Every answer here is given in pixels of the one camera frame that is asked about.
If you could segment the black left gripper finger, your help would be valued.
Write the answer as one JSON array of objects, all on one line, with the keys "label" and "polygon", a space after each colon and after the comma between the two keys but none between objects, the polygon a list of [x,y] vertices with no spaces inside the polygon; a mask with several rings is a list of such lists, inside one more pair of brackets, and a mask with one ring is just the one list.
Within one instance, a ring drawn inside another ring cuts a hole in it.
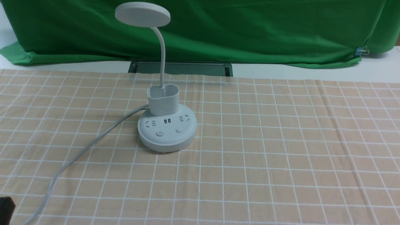
[{"label": "black left gripper finger", "polygon": [[15,203],[11,197],[0,197],[0,224],[9,225],[15,210]]}]

